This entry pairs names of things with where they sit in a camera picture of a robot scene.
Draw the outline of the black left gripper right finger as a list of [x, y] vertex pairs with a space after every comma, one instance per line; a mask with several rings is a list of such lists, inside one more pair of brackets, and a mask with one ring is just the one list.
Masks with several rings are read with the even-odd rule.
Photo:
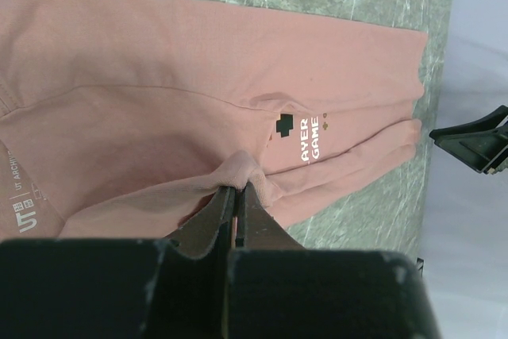
[[399, 252], [307, 249], [242, 193], [229, 254], [228, 338], [438, 338], [417, 265]]

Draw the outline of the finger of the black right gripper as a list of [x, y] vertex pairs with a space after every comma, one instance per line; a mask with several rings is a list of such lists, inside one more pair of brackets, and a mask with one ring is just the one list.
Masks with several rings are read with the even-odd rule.
[[507, 106], [476, 121], [434, 129], [434, 144], [472, 170], [495, 175], [507, 169]]

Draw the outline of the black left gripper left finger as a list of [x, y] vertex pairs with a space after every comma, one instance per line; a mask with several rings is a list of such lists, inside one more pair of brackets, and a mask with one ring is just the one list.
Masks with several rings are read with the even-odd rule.
[[220, 338], [236, 193], [163, 239], [1, 244], [4, 338]]

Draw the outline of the pink t shirt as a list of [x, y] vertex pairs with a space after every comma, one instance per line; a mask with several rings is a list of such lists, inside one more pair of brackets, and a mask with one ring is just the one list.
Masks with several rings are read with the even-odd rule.
[[426, 41], [205, 0], [1, 0], [1, 237], [166, 237], [248, 183], [306, 220], [414, 156]]

